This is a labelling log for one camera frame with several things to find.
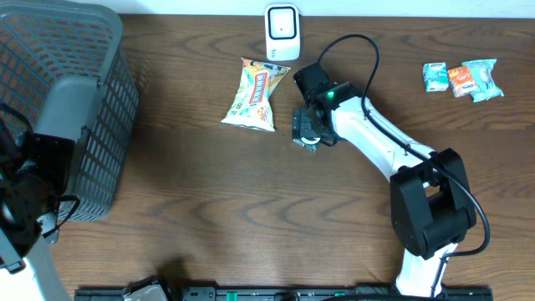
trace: wood grain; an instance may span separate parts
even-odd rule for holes
[[[240,57],[265,58],[257,17],[122,16],[123,49],[140,115],[115,207],[68,223],[53,246],[59,274],[80,286],[124,286],[157,271],[220,285],[391,283],[403,248],[390,225],[389,185],[354,147],[311,154],[291,141],[303,101],[291,76],[346,33],[380,47],[369,97],[408,135],[461,154],[491,223],[481,255],[451,260],[448,285],[488,285],[495,300],[535,294],[535,21],[302,18],[302,53],[270,99],[276,133],[221,125]],[[423,63],[497,58],[506,96],[474,104],[425,93]],[[323,66],[364,84],[372,49],[333,48]],[[460,249],[482,240],[481,223]]]

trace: teal and white packet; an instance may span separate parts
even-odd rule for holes
[[[494,84],[491,72],[494,68],[495,59],[478,59],[462,63],[470,69],[471,76],[477,84],[477,89],[471,93],[474,102],[489,100],[492,97],[503,96],[500,88]]]

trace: white backdrop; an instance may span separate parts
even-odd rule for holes
[[[74,0],[117,13],[262,15],[273,3],[293,3],[303,16],[535,18],[535,0]]]

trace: plastic basket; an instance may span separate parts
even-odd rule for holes
[[[0,3],[0,99],[34,131],[77,141],[67,194],[72,220],[103,217],[115,197],[139,96],[108,8],[66,1]],[[24,128],[2,115],[13,135]],[[64,218],[73,203],[60,207]]]

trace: snack bag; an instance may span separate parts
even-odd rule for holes
[[[494,80],[491,76],[491,71],[492,68],[494,68],[495,63],[495,59],[478,59],[462,63],[463,66],[470,69],[470,72],[477,83],[477,89],[471,93],[474,102],[489,100],[496,96],[503,96],[502,90],[494,84]]]
[[[448,70],[450,85],[455,97],[461,97],[477,89],[477,84],[466,66]]]
[[[254,130],[275,131],[269,96],[289,67],[243,60],[242,79],[234,102],[221,122]]]
[[[446,91],[448,89],[446,63],[424,64],[423,74],[426,92]]]

